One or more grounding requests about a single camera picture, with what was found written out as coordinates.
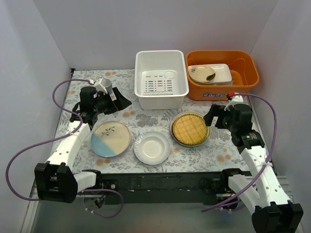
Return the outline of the round woven bamboo mat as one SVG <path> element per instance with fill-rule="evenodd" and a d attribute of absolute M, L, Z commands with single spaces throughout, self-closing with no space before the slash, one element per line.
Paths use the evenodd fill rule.
<path fill-rule="evenodd" d="M 184 114 L 173 123 L 175 138 L 184 145 L 201 143 L 208 134 L 208 128 L 203 118 L 197 114 Z"/>

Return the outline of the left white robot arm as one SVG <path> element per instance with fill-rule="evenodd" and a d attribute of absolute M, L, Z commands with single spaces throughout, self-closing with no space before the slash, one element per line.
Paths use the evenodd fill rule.
<path fill-rule="evenodd" d="M 73 174 L 72 167 L 84 140 L 91 133 L 100 114 L 113 114 L 132 103 L 114 87 L 113 94 L 98 91 L 93 86 L 80 90 L 80 101 L 75 104 L 69 120 L 69 133 L 45 163 L 35 167 L 35 182 L 40 200 L 72 203 L 79 192 L 88 189 L 92 194 L 103 190 L 101 173 L 84 170 Z"/>

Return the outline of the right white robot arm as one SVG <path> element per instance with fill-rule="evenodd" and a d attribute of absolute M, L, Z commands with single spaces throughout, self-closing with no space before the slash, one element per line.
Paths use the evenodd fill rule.
<path fill-rule="evenodd" d="M 233 144 L 255 181 L 251 184 L 240 170 L 230 170 L 220 180 L 220 188 L 239 195 L 250 214 L 257 233 L 294 233 L 303 216 L 300 204 L 293 203 L 280 185 L 261 135 L 252 128 L 253 111 L 249 105 L 238 103 L 229 107 L 213 104 L 204 116 L 206 125 L 217 117 L 216 128 L 231 133 Z"/>

